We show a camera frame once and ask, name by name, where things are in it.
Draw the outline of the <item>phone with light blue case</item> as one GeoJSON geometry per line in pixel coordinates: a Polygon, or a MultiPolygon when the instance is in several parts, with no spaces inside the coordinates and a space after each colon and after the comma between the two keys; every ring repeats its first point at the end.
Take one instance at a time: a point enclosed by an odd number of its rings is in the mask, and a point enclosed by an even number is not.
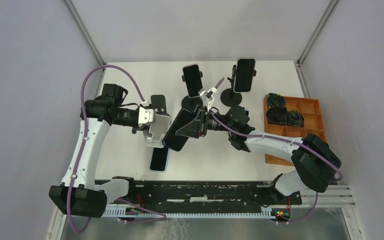
{"type": "Polygon", "coordinates": [[[149,169],[154,172],[165,172],[167,169],[169,148],[154,148],[149,169]]]}

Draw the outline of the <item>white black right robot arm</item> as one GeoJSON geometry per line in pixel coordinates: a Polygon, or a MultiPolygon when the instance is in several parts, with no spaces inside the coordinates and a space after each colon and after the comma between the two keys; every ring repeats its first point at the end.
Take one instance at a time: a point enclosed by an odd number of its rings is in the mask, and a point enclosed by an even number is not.
{"type": "Polygon", "coordinates": [[[342,180],[342,165],[329,145],[313,133],[286,137],[255,129],[244,107],[231,107],[226,114],[198,106],[193,112],[181,109],[163,139],[169,149],[179,152],[190,138],[205,137],[208,131],[226,131],[238,151],[263,153],[293,164],[294,170],[278,175],[269,189],[269,199],[282,204],[295,192],[311,189],[324,193],[331,183],[342,180]]]}

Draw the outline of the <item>phone with white case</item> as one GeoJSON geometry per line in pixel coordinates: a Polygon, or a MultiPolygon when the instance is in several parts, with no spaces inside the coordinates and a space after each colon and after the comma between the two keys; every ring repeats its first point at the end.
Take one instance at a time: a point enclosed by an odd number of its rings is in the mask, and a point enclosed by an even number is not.
{"type": "Polygon", "coordinates": [[[197,113],[181,109],[165,134],[162,143],[170,150],[179,152],[189,138],[199,138],[198,125],[193,123],[197,113]]]}

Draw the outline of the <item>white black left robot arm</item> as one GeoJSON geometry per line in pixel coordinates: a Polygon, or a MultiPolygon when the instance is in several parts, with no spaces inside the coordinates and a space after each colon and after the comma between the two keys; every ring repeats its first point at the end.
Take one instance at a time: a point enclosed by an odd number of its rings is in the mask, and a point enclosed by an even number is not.
{"type": "Polygon", "coordinates": [[[133,203],[137,190],[130,186],[131,177],[115,176],[108,182],[96,184],[98,159],[112,124],[133,126],[138,121],[136,110],[122,107],[128,91],[116,84],[106,83],[102,94],[84,103],[80,133],[75,151],[60,185],[52,185],[48,195],[66,215],[100,218],[108,204],[118,198],[125,204],[133,203]]]}

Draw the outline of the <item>wooden-base black plate stand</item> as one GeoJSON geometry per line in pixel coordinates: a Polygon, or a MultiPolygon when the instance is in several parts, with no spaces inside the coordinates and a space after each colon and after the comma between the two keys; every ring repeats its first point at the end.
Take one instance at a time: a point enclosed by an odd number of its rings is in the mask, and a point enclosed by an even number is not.
{"type": "Polygon", "coordinates": [[[150,100],[156,114],[167,115],[166,98],[163,94],[154,94],[150,97],[150,100]]]}

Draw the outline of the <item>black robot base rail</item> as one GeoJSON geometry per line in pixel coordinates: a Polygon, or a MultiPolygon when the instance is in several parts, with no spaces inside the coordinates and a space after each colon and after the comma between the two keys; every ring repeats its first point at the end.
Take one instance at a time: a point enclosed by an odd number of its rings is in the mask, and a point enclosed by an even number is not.
{"type": "Polygon", "coordinates": [[[133,180],[125,200],[164,214],[245,214],[301,205],[300,192],[279,193],[270,181],[133,180]]]}

